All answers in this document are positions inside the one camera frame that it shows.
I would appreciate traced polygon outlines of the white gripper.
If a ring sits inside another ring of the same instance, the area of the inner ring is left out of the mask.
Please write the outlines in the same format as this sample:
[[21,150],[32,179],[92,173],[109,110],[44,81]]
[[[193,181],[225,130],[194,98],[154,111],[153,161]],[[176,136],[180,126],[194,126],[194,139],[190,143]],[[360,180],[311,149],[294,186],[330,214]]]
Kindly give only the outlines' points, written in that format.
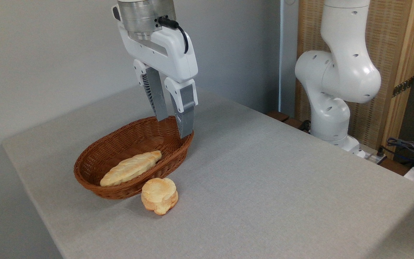
[[133,65],[139,85],[143,86],[158,121],[168,117],[160,74],[168,76],[165,87],[171,95],[180,138],[190,135],[194,127],[194,107],[198,105],[193,78],[198,74],[194,48],[185,54],[182,33],[163,27],[150,40],[133,39],[121,22],[117,22],[125,49],[135,58]]

